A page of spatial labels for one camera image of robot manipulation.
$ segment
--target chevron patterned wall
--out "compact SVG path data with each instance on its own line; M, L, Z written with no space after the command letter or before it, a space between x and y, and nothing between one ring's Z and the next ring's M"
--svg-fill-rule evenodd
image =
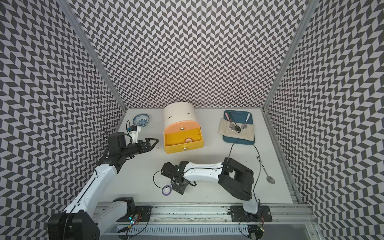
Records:
M320 2L268 109L326 239L384 239L383 9Z
M0 39L0 239L48 239L122 110L54 0L1 0Z
M308 0L68 0L129 108L262 106Z

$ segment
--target mounting plate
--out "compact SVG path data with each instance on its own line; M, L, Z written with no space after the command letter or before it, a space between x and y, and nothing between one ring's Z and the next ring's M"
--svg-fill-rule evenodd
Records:
M228 213L231 214L232 222L246 222L246 220L250 220L251 222L259 222L264 217L264 222L271 222L272 215L269 206L259 205L258 214L250 214L244 211L242 205L234 205L230 206L228 209Z
M141 214L140 222L148 222L152 212L152 206L136 206L136 211ZM129 217L131 213L127 213L125 216L119 218L116 222L130 222Z
M177 177L175 179L175 182L172 184L172 190L183 195L184 190L188 186L188 184L189 184L189 182L187 180L185 180L184 178Z

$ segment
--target silver spoon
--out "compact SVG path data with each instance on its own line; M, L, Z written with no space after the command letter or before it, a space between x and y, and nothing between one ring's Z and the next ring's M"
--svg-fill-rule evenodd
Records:
M245 129L247 129L247 122L248 122L248 119L249 119L249 116L250 116L251 114L250 113L248 113L248 116L247 116L247 120L245 121L245 123L243 124L243 125L241 125L241 130L245 130Z
M259 162L260 162L261 166L263 167L263 170L264 170L264 172L265 172L265 174L266 174L266 180L267 180L270 184L275 184L275 180L273 179L273 177L271 177L271 176L268 175L268 173L267 173L266 170L265 170L264 164L262 163L262 161L260 160L260 158L258 158L258 159L259 159Z
M264 169L264 172L266 174L266 180L271 183L271 184L275 184L275 180L273 179L273 177L269 176L268 173L266 172L264 166L263 166L263 169Z
M225 116L228 118L228 120L229 120L229 122L230 122L230 124L229 124L229 129L230 129L231 131L234 131L234 130L235 130L235 125L232 123L232 121L231 121L231 119L228 117L228 114L227 114L227 113L225 113Z
M236 122L235 122L235 119L234 119L233 116L232 116L232 113L229 112L229 114L231 115L231 118L233 119L233 122L234 122L235 125L236 125L236 127L235 127L235 131L236 131L236 132L241 132L241 128L240 128L239 126L237 126L237 124L236 124Z

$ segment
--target blue and white bowl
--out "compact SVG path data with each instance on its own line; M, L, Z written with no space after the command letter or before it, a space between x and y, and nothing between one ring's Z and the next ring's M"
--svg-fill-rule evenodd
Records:
M138 127L144 127L149 123L149 116L145 113L139 114L133 118L133 124Z

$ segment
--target black cable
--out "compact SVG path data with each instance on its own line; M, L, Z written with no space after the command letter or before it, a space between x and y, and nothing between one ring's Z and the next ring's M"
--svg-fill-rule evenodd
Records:
M184 174L186 174L189 170L191 169L212 169L212 170L216 170L216 169L222 169L223 167L219 167L219 168L211 168L211 167L192 167L188 170L186 170L181 176L183 176Z
M174 179L172 179L171 177L169 177L170 179L172 179L173 180L173 182L171 183L171 184L169 184L168 186L166 186L166 187L159 187L156 183L155 183L155 175L156 175L156 173L158 173L158 172L161 172L161 170L159 170L159 171L157 171L157 172L155 172L155 174L153 174L153 178L152 178L152 180L153 180L153 183L155 184L155 186L156 187L158 187L158 188L161 188L161 189L166 189L167 187L170 187L170 186L172 186L172 184L175 182L175 180Z
M239 226L238 226L239 231L240 231L240 233L241 233L243 236L245 236L246 238L248 238L248 236L244 235L243 232L240 230L240 223L241 223L242 221L243 221L243 219L240 219Z
M245 141L250 142L250 143L254 146L254 148L256 149L257 154L258 154L257 159L259 160L259 163L260 163L259 175L257 176L255 185L253 186L253 189L252 189L253 196L254 196L254 198L256 199L256 195L255 195L255 187L256 187L257 181L259 181L260 173L261 173L261 170L262 170L261 157L260 157L259 150L257 150L257 147L256 147L251 141L249 141L249 140L246 140L246 139L238 139L238 140L236 140L236 141L232 144L231 149L230 149L229 154L228 154L228 159L229 159L229 157L231 156L231 152L232 152L232 148L233 148L233 146L235 145L236 142L238 142L238 141L240 141L240 140L245 140Z
M132 139L132 137L129 135L129 133L124 133L124 135L128 136L128 137L130 138L130 140L131 140L127 145L125 145L125 146L129 146L129 145L133 142L133 139Z
M128 125L127 125L127 123L129 123L129 126L131 126L131 122L129 121L129 120L127 120L127 122L125 123L125 129L127 130L127 132L129 133L129 131L128 131Z
M260 217L263 216L264 208L262 208L262 209L263 209L263 211L262 211L262 213L260 213Z
M73 206L73 208L70 211L70 213L68 213L67 219L65 220L64 230L63 230L63 240L65 240L65 229L67 228L68 218L70 218L70 215L71 215L71 213L72 213L72 211L74 210L75 207L76 207L76 204L75 204L75 206Z
M149 216L148 216L148 222L147 222L147 224L145 225L145 227L143 228L143 230L139 231L138 233L136 233L135 235L133 235L133 236L130 237L129 239L133 238L134 236L137 236L137 235L141 234L141 233L147 228L148 223L149 223L149 218L150 218L150 217L151 217L151 214L149 214Z

